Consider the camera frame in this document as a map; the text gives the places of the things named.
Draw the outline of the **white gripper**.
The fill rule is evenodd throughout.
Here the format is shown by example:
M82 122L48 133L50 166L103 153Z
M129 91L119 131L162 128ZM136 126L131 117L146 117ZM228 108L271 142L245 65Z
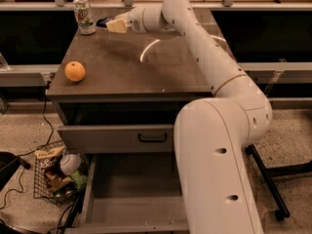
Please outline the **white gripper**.
M143 23L143 13L143 7L135 7L129 12L117 15L115 19L110 20L106 24L106 27L113 33L126 33L128 31L128 26L125 20L127 20L131 31L135 33L145 33L146 29Z

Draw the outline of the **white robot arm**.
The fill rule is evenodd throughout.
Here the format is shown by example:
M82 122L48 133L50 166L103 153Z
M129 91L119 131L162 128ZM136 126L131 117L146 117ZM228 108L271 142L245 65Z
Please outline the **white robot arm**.
M272 107L253 79L198 22L189 0L136 7L111 32L178 32L212 96L186 104L175 120L175 159L190 234L263 234L243 150L268 130Z

